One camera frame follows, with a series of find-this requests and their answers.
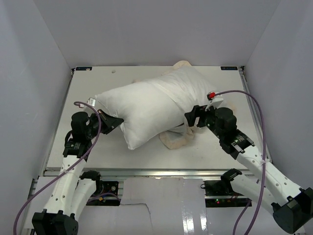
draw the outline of gray wall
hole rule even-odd
[[[245,65],[280,0],[34,0],[68,64]]]
[[[275,165],[313,187],[313,1],[281,1],[246,66]],[[306,226],[313,234],[313,222]]]
[[[37,178],[70,69],[32,0],[0,0],[0,233]]]

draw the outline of white pillow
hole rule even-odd
[[[130,150],[184,123],[184,114],[208,103],[216,88],[193,67],[112,89],[96,96],[109,114],[124,119],[121,129]]]

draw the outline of red connector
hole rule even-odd
[[[215,92],[211,92],[211,93],[207,94],[206,97],[208,100],[212,100],[215,97]]]

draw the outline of white table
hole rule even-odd
[[[221,70],[221,67],[195,67],[220,91],[245,90],[246,83],[237,70]],[[112,88],[130,84],[134,79],[160,76],[172,69],[169,66],[92,67],[75,71],[56,132],[47,170],[59,169],[62,163],[64,138],[71,129],[71,116],[82,111],[73,105]],[[260,147],[259,125],[251,104],[244,94],[225,94],[225,100],[234,109],[238,128]],[[141,170],[227,170],[246,169],[223,152],[218,139],[208,130],[197,133],[187,146],[177,150],[167,149],[158,136],[136,150],[129,150],[120,128],[108,135],[101,135],[92,150],[86,169],[141,169]]]

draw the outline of black label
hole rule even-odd
[[[92,67],[76,67],[76,71],[89,71],[92,70]]]
[[[236,66],[221,66],[221,70],[238,70]]]

